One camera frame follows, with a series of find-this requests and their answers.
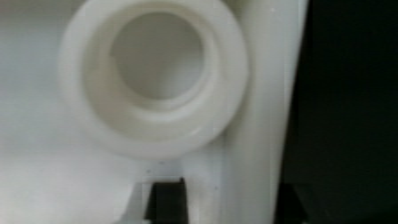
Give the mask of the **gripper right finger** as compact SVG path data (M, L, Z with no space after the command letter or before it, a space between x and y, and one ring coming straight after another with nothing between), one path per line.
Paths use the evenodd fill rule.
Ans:
M320 224L320 207L307 184L282 183L277 191L275 224Z

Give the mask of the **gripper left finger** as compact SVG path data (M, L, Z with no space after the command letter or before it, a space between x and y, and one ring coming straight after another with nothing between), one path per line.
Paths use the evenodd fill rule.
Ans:
M185 179L154 182L144 213L149 224L188 224L188 193Z

